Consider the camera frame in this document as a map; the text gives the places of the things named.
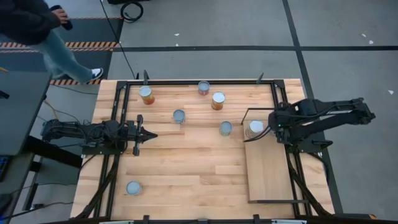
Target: silver can lid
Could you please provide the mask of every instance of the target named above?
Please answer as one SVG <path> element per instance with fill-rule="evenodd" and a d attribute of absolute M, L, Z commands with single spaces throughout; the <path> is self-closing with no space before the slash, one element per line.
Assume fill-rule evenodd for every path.
<path fill-rule="evenodd" d="M 140 96 L 149 96 L 152 93 L 152 90 L 149 86 L 141 86 L 139 88 L 139 95 Z"/>
<path fill-rule="evenodd" d="M 198 88 L 201 91 L 207 91 L 210 88 L 210 84 L 207 81 L 200 81 L 198 84 Z"/>
<path fill-rule="evenodd" d="M 232 124 L 229 121 L 223 121 L 220 125 L 222 133 L 230 133 L 232 131 Z"/>
<path fill-rule="evenodd" d="M 213 100 L 214 100 L 216 103 L 222 103 L 222 102 L 224 102 L 224 101 L 225 101 L 225 95 L 224 95 L 224 93 L 222 93 L 222 92 L 216 92 L 216 93 L 213 95 Z"/>
<path fill-rule="evenodd" d="M 264 130 L 264 123 L 262 121 L 254 120 L 249 124 L 250 130 L 254 133 L 260 133 Z"/>
<path fill-rule="evenodd" d="M 174 120 L 181 121 L 185 119 L 185 112 L 183 110 L 176 110 L 173 114 Z"/>
<path fill-rule="evenodd" d="M 136 181 L 132 181 L 127 184 L 126 191 L 129 195 L 138 195 L 141 193 L 141 185 Z"/>

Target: hand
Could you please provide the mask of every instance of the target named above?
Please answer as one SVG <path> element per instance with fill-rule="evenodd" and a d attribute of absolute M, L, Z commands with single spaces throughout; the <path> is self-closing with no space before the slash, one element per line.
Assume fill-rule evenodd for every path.
<path fill-rule="evenodd" d="M 68 14 L 63 9 L 56 9 L 52 13 L 58 17 L 61 24 L 66 24 L 69 21 Z"/>

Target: black jacket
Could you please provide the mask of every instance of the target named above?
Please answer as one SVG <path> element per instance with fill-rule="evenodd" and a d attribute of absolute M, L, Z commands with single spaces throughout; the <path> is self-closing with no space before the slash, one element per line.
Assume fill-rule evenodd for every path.
<path fill-rule="evenodd" d="M 60 26 L 43 0 L 0 0 L 0 33 L 24 45 L 43 42 Z"/>

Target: wooden tabletop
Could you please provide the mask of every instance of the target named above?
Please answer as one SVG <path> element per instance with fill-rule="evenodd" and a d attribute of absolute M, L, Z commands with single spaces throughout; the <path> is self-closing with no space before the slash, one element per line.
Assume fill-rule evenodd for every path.
<path fill-rule="evenodd" d="M 93 123 L 110 119 L 116 83 L 101 82 Z M 286 79 L 285 85 L 289 102 L 304 98 L 299 79 Z M 151 88 L 155 103 L 145 105 L 138 94 L 139 86 L 131 87 L 126 119 L 135 120 L 142 114 L 145 129 L 159 137 L 142 144 L 140 156 L 132 155 L 131 142 L 121 156 L 112 220 L 142 220 L 144 215 L 158 220 L 248 219 L 253 214 L 260 214 L 261 218 L 294 217 L 291 204 L 248 203 L 248 169 L 240 122 L 247 108 L 273 107 L 269 86 L 212 85 L 206 96 L 198 94 L 196 85 Z M 226 95 L 220 111 L 211 108 L 216 91 Z M 177 109 L 185 111 L 183 124 L 173 121 Z M 246 119 L 264 119 L 267 113 L 249 112 Z M 219 134 L 222 121 L 233 124 L 229 136 Z M 308 188 L 333 213 L 322 163 L 306 154 L 301 158 Z M 82 169 L 71 217 L 78 215 L 96 192 L 102 161 L 103 156 L 96 156 Z M 143 186 L 138 196 L 126 192 L 126 185 L 132 180 Z M 105 192 L 102 215 L 107 196 Z"/>

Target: person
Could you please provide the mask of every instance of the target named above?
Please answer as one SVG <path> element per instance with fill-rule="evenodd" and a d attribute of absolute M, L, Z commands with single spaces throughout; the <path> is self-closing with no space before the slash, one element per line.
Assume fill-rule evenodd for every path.
<path fill-rule="evenodd" d="M 53 78 L 66 74 L 80 83 L 99 79 L 103 69 L 80 65 L 54 31 L 68 21 L 63 9 L 50 11 L 44 0 L 0 0 L 0 33 L 42 53 Z"/>

